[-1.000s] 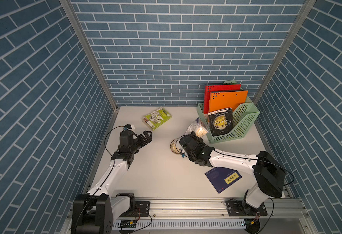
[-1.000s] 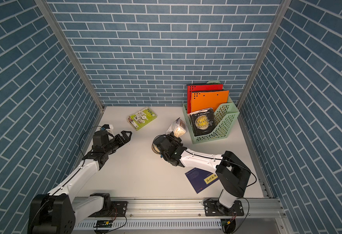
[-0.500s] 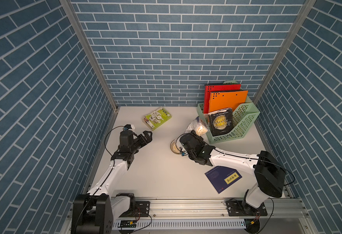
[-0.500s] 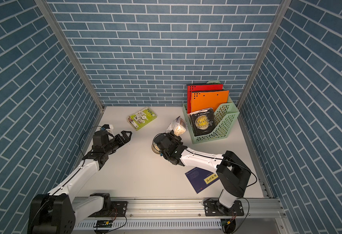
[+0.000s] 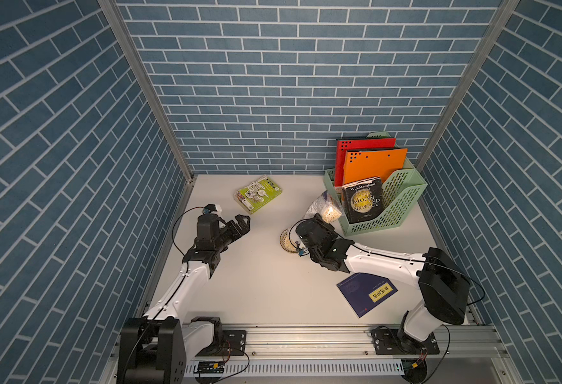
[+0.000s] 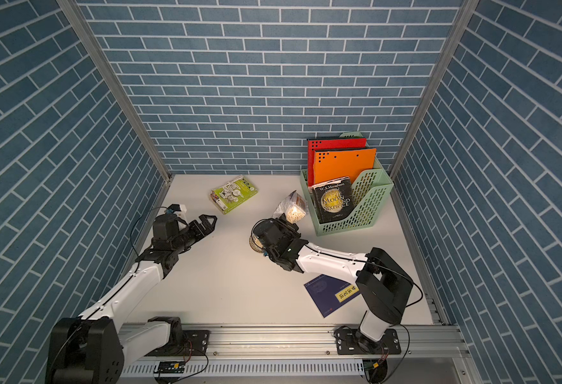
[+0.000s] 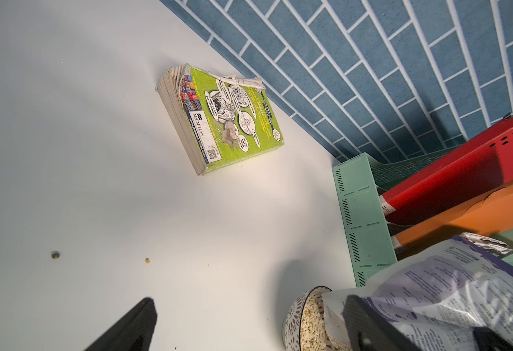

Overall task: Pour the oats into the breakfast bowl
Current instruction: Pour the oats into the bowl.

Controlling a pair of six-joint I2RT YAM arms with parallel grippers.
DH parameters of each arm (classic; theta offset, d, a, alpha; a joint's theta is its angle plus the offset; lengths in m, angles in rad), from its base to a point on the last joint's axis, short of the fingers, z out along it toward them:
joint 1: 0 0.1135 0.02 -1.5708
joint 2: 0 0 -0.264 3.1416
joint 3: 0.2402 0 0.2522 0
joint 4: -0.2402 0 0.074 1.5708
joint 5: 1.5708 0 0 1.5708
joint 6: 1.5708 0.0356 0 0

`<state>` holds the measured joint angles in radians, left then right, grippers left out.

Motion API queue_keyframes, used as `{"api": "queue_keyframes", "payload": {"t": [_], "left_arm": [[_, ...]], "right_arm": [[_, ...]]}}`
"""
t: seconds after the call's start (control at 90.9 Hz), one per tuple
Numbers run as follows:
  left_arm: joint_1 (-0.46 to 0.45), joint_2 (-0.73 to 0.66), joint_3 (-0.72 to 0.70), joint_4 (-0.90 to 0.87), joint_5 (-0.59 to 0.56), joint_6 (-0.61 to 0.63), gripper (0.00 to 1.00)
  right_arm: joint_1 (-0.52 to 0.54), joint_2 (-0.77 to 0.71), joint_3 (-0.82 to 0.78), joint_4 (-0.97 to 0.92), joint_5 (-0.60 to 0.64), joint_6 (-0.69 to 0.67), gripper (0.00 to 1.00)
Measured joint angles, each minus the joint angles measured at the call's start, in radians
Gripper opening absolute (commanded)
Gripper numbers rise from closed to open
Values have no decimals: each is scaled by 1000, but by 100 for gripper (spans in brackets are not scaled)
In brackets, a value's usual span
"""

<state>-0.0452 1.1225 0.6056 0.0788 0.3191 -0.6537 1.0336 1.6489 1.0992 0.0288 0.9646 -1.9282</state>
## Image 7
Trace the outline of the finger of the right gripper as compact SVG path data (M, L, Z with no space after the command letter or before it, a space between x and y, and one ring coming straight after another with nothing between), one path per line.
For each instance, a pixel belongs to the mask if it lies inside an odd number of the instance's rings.
M474 339L479 351L513 351L513 345L487 327L473 330Z

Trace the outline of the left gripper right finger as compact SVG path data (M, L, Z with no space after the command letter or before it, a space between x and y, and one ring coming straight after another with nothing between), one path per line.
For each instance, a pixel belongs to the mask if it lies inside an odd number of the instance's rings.
M357 295L348 295L343 320L353 350L420 350Z

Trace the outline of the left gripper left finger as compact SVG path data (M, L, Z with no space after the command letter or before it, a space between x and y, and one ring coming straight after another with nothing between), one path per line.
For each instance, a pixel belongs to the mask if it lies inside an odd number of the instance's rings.
M148 351L157 317L154 300L143 298L85 350Z

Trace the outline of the oats bag clear purple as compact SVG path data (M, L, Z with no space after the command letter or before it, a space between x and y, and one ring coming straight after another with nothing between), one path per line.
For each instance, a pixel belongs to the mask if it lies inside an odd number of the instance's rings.
M474 329L487 327L513 346L513 266L455 236L372 276L361 288L323 295L327 335L350 345L348 323L364 313L356 296L421 350L477 350Z

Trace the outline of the patterned red white bowl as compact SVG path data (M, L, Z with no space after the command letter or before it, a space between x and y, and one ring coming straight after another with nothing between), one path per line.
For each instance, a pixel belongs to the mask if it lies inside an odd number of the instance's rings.
M335 350L327 337L323 294L332 290L317 286L304 292L290 306L283 324L286 350Z

